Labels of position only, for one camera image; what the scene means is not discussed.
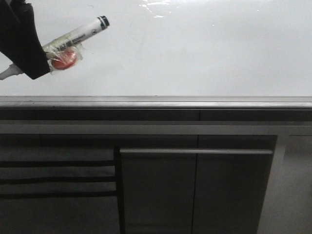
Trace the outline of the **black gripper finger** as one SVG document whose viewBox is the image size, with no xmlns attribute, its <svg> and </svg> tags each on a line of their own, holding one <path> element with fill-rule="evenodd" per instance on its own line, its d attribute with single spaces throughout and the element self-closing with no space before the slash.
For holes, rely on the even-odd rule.
<svg viewBox="0 0 312 234">
<path fill-rule="evenodd" d="M 50 73 L 46 53 L 37 35 L 31 3 L 24 0 L 0 2 L 0 52 L 12 62 L 1 72 L 1 79 L 20 74 L 37 79 Z"/>
</svg>

